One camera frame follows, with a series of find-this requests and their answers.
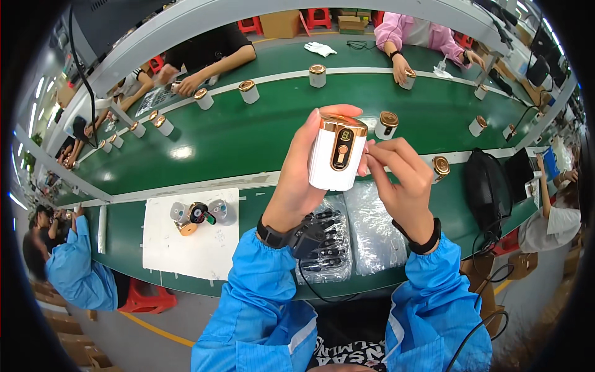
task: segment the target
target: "black t-shirt worker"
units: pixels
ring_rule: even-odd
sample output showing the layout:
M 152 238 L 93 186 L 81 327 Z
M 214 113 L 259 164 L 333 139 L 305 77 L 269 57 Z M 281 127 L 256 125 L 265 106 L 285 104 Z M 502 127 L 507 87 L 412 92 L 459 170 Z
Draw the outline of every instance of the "black t-shirt worker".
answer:
M 177 89 L 177 93 L 189 96 L 207 79 L 256 58 L 256 52 L 236 23 L 226 24 L 188 39 L 165 53 L 165 65 L 159 72 L 158 80 L 167 84 L 169 80 L 186 66 L 188 71 L 198 71 L 187 76 Z

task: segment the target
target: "digital display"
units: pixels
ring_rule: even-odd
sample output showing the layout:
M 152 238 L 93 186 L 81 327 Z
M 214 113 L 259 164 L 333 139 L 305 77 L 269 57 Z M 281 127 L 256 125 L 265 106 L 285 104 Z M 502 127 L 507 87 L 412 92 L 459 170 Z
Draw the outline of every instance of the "digital display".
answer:
M 351 131 L 350 130 L 344 130 L 343 132 L 341 132 L 341 140 L 348 142 L 351 139 Z

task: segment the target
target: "white paper sheet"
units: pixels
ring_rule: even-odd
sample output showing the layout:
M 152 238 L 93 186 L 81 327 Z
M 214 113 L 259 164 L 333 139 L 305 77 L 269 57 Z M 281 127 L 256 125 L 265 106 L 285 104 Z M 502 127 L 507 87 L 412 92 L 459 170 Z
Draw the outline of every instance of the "white paper sheet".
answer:
M 209 204 L 224 200 L 239 215 L 239 189 L 221 189 L 147 200 L 143 229 L 143 268 L 207 280 L 227 280 L 231 256 L 239 241 L 238 221 L 230 226 L 203 222 L 190 236 L 182 236 L 170 218 L 173 203 Z

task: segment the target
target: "white glove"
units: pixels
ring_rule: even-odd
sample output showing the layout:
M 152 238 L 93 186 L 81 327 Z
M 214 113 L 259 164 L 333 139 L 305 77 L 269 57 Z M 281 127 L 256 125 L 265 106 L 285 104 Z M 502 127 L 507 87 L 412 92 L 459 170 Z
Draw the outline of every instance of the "white glove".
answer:
M 320 44 L 320 43 L 307 43 L 306 45 L 303 46 L 307 51 L 311 51 L 313 53 L 318 53 L 321 56 L 325 57 L 328 56 L 329 54 L 337 54 L 337 52 L 335 52 L 330 46 L 328 45 L 324 45 L 324 44 Z

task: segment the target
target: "finger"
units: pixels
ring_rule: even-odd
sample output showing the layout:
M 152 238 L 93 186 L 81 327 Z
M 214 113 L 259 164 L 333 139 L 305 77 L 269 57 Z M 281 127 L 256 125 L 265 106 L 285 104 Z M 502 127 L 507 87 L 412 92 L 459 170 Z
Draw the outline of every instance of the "finger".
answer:
M 411 168 L 415 169 L 416 171 L 422 171 L 428 167 L 428 165 L 419 157 L 413 147 L 411 147 L 409 142 L 407 142 L 403 137 L 382 141 L 376 146 L 384 150 L 396 152 L 411 166 Z

